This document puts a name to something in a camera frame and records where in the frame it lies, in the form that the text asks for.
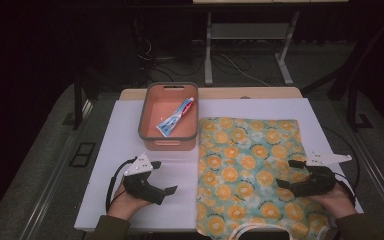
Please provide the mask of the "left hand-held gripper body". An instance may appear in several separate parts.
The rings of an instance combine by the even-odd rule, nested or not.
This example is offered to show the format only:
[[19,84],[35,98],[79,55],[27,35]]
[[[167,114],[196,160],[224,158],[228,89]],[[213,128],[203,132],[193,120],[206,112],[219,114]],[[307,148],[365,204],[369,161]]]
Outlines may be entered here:
[[148,178],[153,170],[155,169],[153,169],[148,156],[142,153],[124,171],[123,185],[126,192],[131,196],[161,205],[165,198],[164,190],[152,186],[148,182]]

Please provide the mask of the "person's right hand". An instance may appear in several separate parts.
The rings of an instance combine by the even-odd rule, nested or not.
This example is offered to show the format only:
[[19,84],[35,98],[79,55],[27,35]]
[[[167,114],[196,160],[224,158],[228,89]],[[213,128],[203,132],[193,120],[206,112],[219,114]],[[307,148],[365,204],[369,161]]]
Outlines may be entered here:
[[311,199],[325,208],[335,219],[357,213],[346,191],[338,183],[335,184],[330,192],[311,196]]

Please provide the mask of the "white board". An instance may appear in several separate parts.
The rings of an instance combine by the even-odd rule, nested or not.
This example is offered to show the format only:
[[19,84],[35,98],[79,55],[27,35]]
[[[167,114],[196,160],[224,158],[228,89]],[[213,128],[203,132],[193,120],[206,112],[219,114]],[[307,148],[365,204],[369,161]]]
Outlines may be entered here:
[[[322,131],[309,101],[290,99],[201,99],[199,116],[234,117],[245,119],[295,119],[299,123],[305,152],[323,157],[332,149]],[[152,161],[160,161],[149,182],[159,188],[175,186],[176,192],[160,205],[139,210],[131,218],[132,231],[176,232],[196,228],[196,195],[198,186],[198,150],[149,151],[138,134],[143,102],[118,101],[110,117],[87,189],[74,227],[91,232],[101,215],[106,213],[105,201],[110,178],[126,160],[146,154]]]

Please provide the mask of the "blue white toothpaste tube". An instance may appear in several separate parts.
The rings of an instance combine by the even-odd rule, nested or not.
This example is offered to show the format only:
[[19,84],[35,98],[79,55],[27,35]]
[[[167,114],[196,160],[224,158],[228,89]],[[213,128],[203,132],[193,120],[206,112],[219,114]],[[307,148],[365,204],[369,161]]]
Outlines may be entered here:
[[171,135],[177,123],[189,111],[194,101],[194,97],[185,99],[167,119],[156,126],[156,128],[164,137],[169,137]]

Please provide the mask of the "orange plastic basket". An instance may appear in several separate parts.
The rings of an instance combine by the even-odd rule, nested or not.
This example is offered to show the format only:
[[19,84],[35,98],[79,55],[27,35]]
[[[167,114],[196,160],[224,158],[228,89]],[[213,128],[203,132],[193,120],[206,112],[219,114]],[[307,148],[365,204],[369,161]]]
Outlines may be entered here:
[[[175,113],[180,119],[165,136],[157,126]],[[146,92],[139,137],[152,151],[189,151],[198,135],[199,94],[194,83],[154,83]]]

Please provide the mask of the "orange-print cloth bag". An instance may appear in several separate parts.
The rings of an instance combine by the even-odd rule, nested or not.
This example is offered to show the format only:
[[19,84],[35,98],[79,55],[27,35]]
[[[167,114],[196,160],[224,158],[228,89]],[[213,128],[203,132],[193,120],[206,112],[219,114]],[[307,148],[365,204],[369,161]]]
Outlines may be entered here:
[[321,240],[330,228],[327,212],[276,183],[309,175],[290,160],[307,160],[294,119],[200,119],[196,230],[212,240],[267,228],[286,231],[289,240]]

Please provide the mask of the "person's left hand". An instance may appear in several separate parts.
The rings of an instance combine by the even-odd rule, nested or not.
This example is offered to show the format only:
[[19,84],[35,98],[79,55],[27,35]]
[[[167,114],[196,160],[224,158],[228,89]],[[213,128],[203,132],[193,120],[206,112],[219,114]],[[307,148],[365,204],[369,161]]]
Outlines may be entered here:
[[129,220],[140,209],[149,206],[150,202],[135,198],[125,192],[123,184],[120,184],[115,192],[114,199],[107,211],[107,215],[123,220]]

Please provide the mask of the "black floor socket frame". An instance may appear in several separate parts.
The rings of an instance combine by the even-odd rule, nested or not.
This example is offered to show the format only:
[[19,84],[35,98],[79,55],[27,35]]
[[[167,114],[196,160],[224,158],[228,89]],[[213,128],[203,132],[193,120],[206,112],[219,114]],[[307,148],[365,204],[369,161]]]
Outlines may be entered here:
[[75,168],[87,167],[94,152],[95,146],[95,142],[81,142],[78,145],[74,156],[70,160],[69,166]]

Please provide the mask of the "grey metal desk frame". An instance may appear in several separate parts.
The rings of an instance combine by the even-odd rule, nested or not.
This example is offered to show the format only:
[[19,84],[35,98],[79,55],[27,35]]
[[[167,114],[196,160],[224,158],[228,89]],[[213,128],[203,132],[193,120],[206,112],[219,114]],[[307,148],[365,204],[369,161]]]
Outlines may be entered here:
[[204,57],[205,84],[213,84],[211,46],[213,40],[282,40],[283,48],[274,54],[278,69],[286,84],[293,80],[285,62],[300,12],[292,14],[288,22],[281,23],[219,23],[213,21],[213,14],[207,13],[206,50]]

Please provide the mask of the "black floor stand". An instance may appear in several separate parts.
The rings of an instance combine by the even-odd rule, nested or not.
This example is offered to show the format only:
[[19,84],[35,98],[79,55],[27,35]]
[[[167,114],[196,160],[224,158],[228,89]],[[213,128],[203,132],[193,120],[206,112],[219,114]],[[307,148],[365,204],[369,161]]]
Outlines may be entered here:
[[344,64],[314,83],[300,89],[302,95],[307,95],[322,85],[334,81],[328,91],[328,97],[334,101],[340,100],[345,91],[348,91],[346,121],[355,132],[357,132],[359,128],[370,127],[366,117],[361,116],[361,123],[356,122],[357,92],[359,85],[359,80],[356,78],[356,75],[383,32],[384,21],[371,33],[357,42],[354,50]]
[[97,100],[99,96],[98,73],[92,68],[74,74],[74,111],[66,115],[64,125],[77,130],[84,119],[84,106],[88,100]]

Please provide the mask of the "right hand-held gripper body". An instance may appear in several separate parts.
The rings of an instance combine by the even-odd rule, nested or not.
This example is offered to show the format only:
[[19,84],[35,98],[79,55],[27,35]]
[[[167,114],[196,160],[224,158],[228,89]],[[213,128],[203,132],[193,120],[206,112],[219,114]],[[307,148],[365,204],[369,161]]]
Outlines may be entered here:
[[306,167],[303,168],[308,171],[309,175],[304,181],[292,183],[291,192],[295,197],[322,195],[330,192],[336,184],[336,178],[329,165],[347,162],[351,159],[350,155],[312,152],[305,161]]

